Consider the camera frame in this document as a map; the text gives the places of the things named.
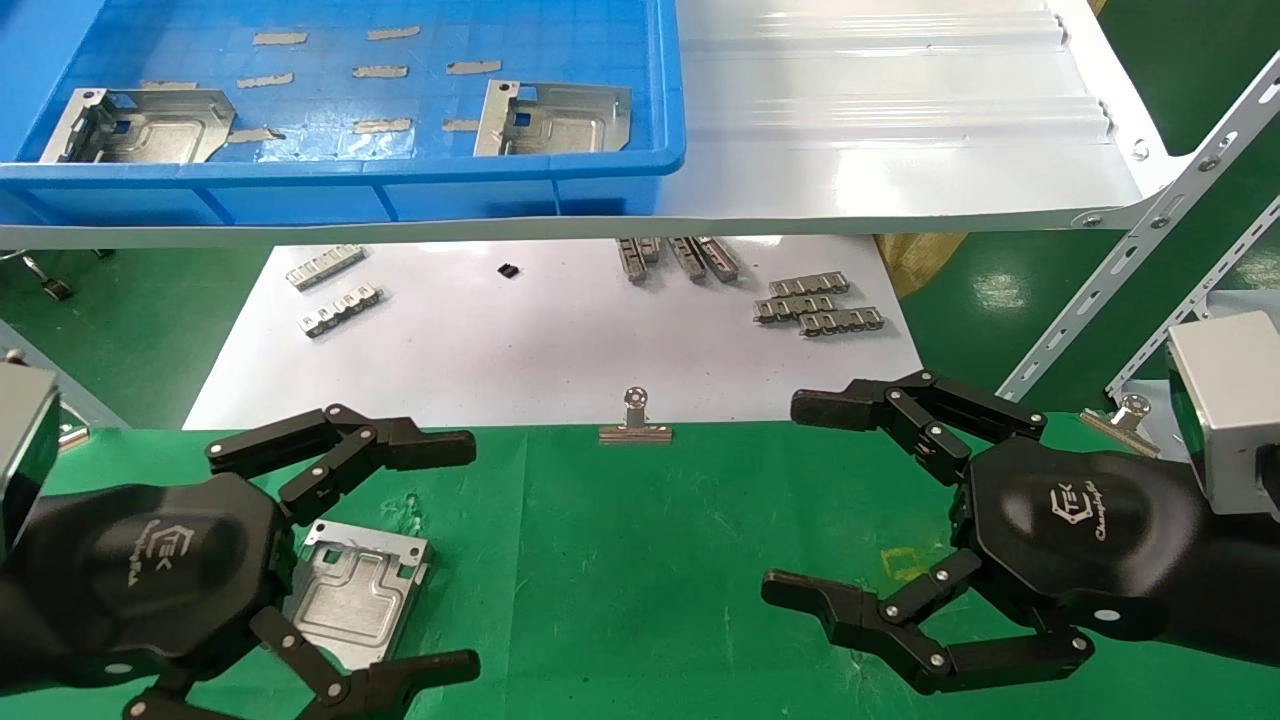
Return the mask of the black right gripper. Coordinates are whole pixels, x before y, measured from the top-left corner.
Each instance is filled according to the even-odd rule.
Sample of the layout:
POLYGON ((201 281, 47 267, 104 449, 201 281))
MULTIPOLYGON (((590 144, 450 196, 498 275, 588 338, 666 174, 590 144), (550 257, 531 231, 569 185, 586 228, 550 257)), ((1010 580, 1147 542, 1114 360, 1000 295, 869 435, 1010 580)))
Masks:
MULTIPOLYGON (((1170 629, 1172 583, 1210 515, 1188 465, 1046 447, 1036 442, 1043 415, 928 370, 854 379, 841 391, 799 389, 790 418, 804 427, 882 430, 942 486, 966 474, 975 543, 1020 605, 1056 610, 1120 641, 1153 641, 1170 629), (957 430, 996 446, 972 460, 957 430)), ((974 587, 983 569, 978 553, 959 550, 884 600, 773 569, 762 598, 812 615, 829 644, 874 655, 920 694, 1061 680, 1093 656, 1078 629, 1038 610, 1032 635, 960 644, 929 638, 923 624, 974 587)))

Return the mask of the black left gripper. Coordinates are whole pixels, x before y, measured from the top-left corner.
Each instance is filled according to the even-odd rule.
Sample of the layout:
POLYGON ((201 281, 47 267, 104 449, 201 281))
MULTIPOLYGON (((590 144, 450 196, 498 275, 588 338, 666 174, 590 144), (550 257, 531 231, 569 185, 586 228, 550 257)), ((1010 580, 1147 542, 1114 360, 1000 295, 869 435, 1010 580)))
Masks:
POLYGON ((408 416, 334 404, 219 439, 206 457, 212 471, 230 473, 35 503, 26 523, 27 691, 160 674, 124 719, 230 719, 188 694, 257 644, 311 689, 298 719, 404 719, 419 693, 479 678, 474 650, 340 673, 276 609, 296 564, 285 519, 316 521, 381 469, 466 466, 477 457, 471 432, 428 433, 408 416), (282 510, 246 480, 298 462, 307 466, 279 489, 282 510))

